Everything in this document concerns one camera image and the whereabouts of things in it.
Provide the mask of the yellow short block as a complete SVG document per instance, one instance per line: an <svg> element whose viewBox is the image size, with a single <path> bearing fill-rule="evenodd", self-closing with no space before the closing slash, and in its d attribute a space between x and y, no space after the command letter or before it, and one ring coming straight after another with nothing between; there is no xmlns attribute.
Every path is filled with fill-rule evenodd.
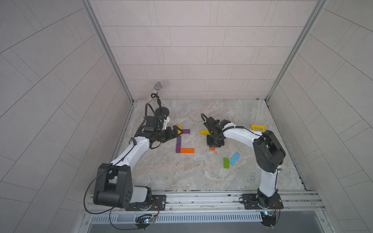
<svg viewBox="0 0 373 233"><path fill-rule="evenodd" d="M201 131L200 131L200 134L201 134L201 135L210 135L210 133L209 133L208 130L201 130Z"/></svg>

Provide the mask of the orange long block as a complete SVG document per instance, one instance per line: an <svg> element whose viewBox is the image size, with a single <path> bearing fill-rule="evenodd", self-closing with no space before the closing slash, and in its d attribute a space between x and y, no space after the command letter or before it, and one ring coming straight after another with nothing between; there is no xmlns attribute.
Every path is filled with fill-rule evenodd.
<svg viewBox="0 0 373 233"><path fill-rule="evenodd" d="M180 153L195 153L194 148L181 148Z"/></svg>

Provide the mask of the light blue block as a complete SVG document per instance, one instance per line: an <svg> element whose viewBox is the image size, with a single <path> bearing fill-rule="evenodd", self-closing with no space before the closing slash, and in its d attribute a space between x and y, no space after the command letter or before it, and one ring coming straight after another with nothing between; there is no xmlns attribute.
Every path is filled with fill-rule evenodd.
<svg viewBox="0 0 373 233"><path fill-rule="evenodd" d="M229 160L230 165L234 165L236 161L239 159L240 154L235 152L235 154L232 156L232 158Z"/></svg>

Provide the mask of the green block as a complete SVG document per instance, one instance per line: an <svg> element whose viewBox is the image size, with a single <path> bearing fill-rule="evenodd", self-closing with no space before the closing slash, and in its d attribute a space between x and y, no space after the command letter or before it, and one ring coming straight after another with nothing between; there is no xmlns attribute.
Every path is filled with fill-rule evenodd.
<svg viewBox="0 0 373 233"><path fill-rule="evenodd" d="M223 159L223 168L224 169L229 169L230 168L230 163L228 158Z"/></svg>

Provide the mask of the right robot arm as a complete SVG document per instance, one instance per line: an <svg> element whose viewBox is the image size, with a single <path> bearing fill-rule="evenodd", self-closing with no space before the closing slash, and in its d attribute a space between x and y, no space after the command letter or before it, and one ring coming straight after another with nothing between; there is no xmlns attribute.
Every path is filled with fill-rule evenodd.
<svg viewBox="0 0 373 233"><path fill-rule="evenodd" d="M286 157L286 152L276 135L270 130L265 132L251 131L244 126L237 126L229 120L215 120L203 113L201 118L209 131L207 145L210 148L224 146L226 138L253 148L256 162L262 169L256 203L263 209L271 208L271 203L275 201L277 195L278 172Z"/></svg>

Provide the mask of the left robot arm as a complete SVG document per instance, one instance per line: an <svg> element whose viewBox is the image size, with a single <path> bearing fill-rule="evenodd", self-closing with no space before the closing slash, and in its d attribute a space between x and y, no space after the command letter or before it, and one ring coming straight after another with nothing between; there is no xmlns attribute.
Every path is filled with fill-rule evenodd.
<svg viewBox="0 0 373 233"><path fill-rule="evenodd" d="M152 191L146 186L133 185L132 169L141 156L152 149L154 142L165 143L182 135L178 126L168 126L169 117L147 116L130 139L127 149L109 164L101 164L95 178L95 205L127 208L152 205Z"/></svg>

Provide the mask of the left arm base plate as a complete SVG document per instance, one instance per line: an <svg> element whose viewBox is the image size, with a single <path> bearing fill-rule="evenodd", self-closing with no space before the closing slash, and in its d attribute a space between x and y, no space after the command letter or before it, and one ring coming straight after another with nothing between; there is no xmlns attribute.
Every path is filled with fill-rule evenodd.
<svg viewBox="0 0 373 233"><path fill-rule="evenodd" d="M166 195L152 195L147 197L144 202L130 203L126 211L164 211L166 205Z"/></svg>

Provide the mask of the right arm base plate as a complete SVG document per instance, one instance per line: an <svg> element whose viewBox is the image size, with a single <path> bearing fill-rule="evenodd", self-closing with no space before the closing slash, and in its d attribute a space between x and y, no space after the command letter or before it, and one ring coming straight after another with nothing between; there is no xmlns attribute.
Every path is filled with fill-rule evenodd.
<svg viewBox="0 0 373 233"><path fill-rule="evenodd" d="M258 194L242 194L239 202L244 205L246 210L267 210L267 209L283 209L280 195L275 192L271 197L267 197L262 193Z"/></svg>

